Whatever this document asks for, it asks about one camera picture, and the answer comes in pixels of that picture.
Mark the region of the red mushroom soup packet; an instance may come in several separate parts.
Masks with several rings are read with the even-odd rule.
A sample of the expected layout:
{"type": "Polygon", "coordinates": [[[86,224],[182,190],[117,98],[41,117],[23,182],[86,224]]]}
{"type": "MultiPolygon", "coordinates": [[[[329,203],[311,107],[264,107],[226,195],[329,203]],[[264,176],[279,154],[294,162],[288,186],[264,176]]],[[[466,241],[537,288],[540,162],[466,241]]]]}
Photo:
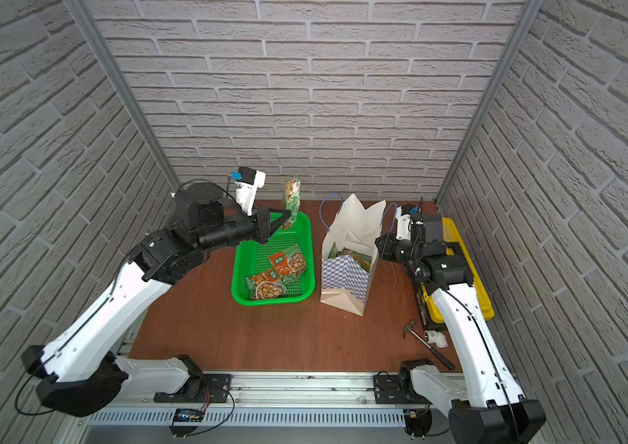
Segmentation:
{"type": "Polygon", "coordinates": [[[298,244],[274,253],[269,257],[269,262],[284,279],[299,279],[308,268],[306,257],[298,244]]]}

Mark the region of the green cream soup packet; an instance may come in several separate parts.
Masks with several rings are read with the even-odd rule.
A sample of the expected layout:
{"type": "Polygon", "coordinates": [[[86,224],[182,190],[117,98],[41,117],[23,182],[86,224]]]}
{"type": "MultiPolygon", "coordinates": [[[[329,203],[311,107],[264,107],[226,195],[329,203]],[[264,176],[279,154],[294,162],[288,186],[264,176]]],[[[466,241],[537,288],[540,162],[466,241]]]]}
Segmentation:
{"type": "Polygon", "coordinates": [[[250,290],[250,299],[255,301],[278,299],[287,292],[282,275],[274,268],[245,279],[250,290]]]}

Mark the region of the green soup packet back side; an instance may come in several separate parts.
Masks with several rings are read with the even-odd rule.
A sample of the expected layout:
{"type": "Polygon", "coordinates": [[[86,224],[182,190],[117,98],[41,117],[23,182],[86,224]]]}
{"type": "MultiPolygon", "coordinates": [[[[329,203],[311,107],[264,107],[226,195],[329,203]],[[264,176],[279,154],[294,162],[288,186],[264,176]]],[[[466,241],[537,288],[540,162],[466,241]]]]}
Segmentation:
{"type": "Polygon", "coordinates": [[[373,263],[372,257],[370,255],[364,255],[363,253],[358,253],[350,248],[343,248],[343,250],[339,250],[336,247],[336,245],[334,245],[332,246],[332,249],[330,250],[328,259],[345,256],[345,255],[352,257],[352,259],[356,261],[356,264],[358,264],[358,266],[360,266],[367,273],[370,272],[372,268],[372,263],[373,263]]]}

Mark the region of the white blue checkered paper bag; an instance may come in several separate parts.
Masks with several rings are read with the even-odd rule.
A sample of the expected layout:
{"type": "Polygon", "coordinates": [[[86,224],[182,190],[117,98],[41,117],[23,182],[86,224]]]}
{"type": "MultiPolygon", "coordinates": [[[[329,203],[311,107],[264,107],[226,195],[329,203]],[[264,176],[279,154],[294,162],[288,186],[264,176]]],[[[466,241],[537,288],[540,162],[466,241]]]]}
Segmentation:
{"type": "Polygon", "coordinates": [[[342,200],[332,223],[324,225],[327,233],[321,249],[321,303],[353,315],[365,314],[379,257],[375,240],[392,231],[385,229],[384,220],[396,209],[396,203],[386,201],[365,207],[354,194],[342,200]],[[339,250],[350,248],[370,255],[373,260],[370,272],[348,255],[328,259],[334,245],[339,250]]]}

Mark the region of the white pipe elbow fitting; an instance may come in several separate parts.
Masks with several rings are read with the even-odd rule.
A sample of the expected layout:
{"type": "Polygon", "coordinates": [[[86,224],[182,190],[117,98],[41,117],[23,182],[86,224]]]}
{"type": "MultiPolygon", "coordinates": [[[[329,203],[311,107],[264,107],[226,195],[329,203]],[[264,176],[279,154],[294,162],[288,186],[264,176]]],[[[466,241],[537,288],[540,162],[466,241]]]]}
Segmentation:
{"type": "Polygon", "coordinates": [[[447,336],[443,333],[443,331],[425,330],[424,339],[428,344],[433,345],[436,348],[443,349],[448,347],[447,336]]]}

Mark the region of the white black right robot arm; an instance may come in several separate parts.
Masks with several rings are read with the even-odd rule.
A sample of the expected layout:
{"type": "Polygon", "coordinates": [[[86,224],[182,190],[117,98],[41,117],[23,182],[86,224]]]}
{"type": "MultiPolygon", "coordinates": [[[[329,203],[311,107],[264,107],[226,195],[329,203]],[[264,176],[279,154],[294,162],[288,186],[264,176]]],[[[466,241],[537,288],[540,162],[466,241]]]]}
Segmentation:
{"type": "Polygon", "coordinates": [[[404,393],[430,401],[446,414],[458,443],[528,443],[546,422],[541,403],[513,378],[486,324],[489,298],[456,224],[425,214],[418,205],[396,210],[395,232],[382,233],[384,203],[341,209],[322,244],[321,301],[361,315],[380,261],[401,264],[449,332],[464,373],[456,385],[434,364],[402,364],[404,393]]]}

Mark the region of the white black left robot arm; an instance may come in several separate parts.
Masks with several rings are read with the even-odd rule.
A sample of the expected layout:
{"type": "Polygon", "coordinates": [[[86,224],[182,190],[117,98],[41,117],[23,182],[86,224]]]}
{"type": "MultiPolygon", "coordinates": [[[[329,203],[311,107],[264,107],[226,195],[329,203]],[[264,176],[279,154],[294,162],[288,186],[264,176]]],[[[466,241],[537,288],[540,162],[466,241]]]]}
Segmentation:
{"type": "Polygon", "coordinates": [[[290,218],[287,209],[256,207],[256,189],[229,194],[213,182],[175,192],[169,223],[127,253],[114,281],[58,338],[21,355],[43,412],[91,416],[112,401],[152,395],[189,403],[208,395],[203,372],[186,354],[167,360],[130,360],[112,348],[134,321],[212,252],[242,242],[266,243],[290,218]]]}

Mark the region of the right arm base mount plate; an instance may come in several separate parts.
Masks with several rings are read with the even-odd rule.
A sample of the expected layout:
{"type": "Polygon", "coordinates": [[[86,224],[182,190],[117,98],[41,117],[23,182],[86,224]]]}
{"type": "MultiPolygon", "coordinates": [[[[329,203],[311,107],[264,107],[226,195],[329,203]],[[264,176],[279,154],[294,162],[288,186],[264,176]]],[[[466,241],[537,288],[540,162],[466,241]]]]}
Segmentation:
{"type": "Polygon", "coordinates": [[[391,376],[388,372],[379,372],[373,377],[373,394],[377,404],[420,403],[419,397],[414,396],[403,388],[397,375],[391,376]]]}

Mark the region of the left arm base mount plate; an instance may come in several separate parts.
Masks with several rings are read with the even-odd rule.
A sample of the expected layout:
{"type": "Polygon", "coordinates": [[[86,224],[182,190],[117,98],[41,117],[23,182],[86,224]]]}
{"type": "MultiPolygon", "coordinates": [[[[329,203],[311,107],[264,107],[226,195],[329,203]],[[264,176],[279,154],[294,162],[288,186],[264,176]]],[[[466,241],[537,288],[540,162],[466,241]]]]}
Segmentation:
{"type": "Polygon", "coordinates": [[[189,377],[188,381],[173,394],[158,392],[155,403],[228,403],[227,391],[232,382],[232,374],[205,374],[202,377],[189,377]]]}

